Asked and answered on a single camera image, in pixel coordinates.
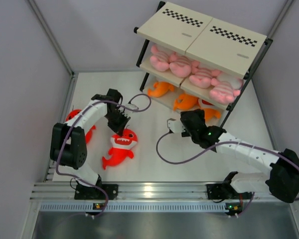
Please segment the red shark plush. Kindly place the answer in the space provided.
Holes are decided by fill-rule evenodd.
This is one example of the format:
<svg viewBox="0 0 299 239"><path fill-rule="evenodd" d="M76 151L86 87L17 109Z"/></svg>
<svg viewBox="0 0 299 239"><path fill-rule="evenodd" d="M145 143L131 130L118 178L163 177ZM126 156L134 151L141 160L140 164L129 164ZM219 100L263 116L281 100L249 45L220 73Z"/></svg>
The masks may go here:
<svg viewBox="0 0 299 239"><path fill-rule="evenodd" d="M72 110L66 117L65 121L69 121L73 119L77 114L81 112L80 109ZM93 136L93 131L96 130L96 126L92 125L92 127L89 129L89 131L85 135L86 143L88 144Z"/></svg>
<svg viewBox="0 0 299 239"><path fill-rule="evenodd" d="M133 159L133 148L138 143L138 137L134 131L125 128L122 136L113 134L111 137L112 147L108 150L109 158L102 157L102 167L106 170L107 167L116 167L120 165L126 158Z"/></svg>

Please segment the pink striped plush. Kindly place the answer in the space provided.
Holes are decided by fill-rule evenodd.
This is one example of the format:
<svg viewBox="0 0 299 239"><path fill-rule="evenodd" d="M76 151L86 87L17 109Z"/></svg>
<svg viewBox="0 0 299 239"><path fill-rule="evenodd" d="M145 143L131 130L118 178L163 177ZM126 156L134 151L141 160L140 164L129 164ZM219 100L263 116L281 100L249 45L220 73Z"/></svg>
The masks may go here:
<svg viewBox="0 0 299 239"><path fill-rule="evenodd" d="M154 44L150 49L150 64L159 72L170 70L171 56L176 52L161 45Z"/></svg>
<svg viewBox="0 0 299 239"><path fill-rule="evenodd" d="M223 105L233 103L240 95L243 83L243 79L222 72L211 80L213 89L210 90L209 97Z"/></svg>
<svg viewBox="0 0 299 239"><path fill-rule="evenodd" d="M180 78L188 77L192 73L192 67L198 64L198 61L176 52L170 55L169 61L171 72Z"/></svg>
<svg viewBox="0 0 299 239"><path fill-rule="evenodd" d="M221 73L217 69L209 69L206 67L192 67L192 73L189 76L189 81L200 88L208 88L211 86L211 80Z"/></svg>

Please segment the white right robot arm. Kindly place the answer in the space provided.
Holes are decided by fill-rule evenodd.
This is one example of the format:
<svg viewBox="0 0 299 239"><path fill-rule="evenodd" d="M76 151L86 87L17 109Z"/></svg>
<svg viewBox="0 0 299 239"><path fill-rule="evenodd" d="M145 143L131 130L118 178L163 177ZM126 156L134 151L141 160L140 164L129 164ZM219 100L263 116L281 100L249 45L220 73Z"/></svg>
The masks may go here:
<svg viewBox="0 0 299 239"><path fill-rule="evenodd" d="M265 177L271 195L285 203L299 201L299 157L291 149L271 151L251 145L219 126L207 126L204 110L181 112L184 136L204 151L230 155L256 168Z"/></svg>

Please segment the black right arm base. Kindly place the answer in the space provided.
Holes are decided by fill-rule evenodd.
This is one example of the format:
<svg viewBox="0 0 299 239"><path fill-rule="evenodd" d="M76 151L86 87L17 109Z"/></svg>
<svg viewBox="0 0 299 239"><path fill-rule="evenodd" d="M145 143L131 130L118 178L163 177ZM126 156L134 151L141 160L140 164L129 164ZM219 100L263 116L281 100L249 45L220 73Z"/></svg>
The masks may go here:
<svg viewBox="0 0 299 239"><path fill-rule="evenodd" d="M213 201L224 201L224 200L238 200L238 199L251 199L252 193L244 192L238 193L230 184L227 183L215 183L207 184L207 197Z"/></svg>

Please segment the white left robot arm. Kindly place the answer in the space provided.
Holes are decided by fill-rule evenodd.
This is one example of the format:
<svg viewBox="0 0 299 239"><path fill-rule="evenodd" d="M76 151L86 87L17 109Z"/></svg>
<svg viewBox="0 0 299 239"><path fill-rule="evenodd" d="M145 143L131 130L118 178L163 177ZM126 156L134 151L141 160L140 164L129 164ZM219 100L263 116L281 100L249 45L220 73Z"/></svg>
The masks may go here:
<svg viewBox="0 0 299 239"><path fill-rule="evenodd" d="M103 187L100 175L86 162L86 134L98 120L106 118L115 136L124 137L130 117L120 110L129 110L120 103L122 98L114 89L109 89L106 95L96 94L76 116L65 123L56 123L52 129L50 159L56 162L56 173L86 186L85 192L92 199L102 195Z"/></svg>

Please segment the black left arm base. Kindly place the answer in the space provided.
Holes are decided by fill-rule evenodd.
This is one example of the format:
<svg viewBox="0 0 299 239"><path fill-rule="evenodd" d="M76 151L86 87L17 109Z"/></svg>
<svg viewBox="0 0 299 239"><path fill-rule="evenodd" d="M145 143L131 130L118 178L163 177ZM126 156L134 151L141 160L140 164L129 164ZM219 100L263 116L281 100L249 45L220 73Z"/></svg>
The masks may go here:
<svg viewBox="0 0 299 239"><path fill-rule="evenodd" d="M103 184L101 187L108 195L109 200L117 198L118 184ZM105 194L94 187L87 187L78 184L74 195L75 200L104 200Z"/></svg>

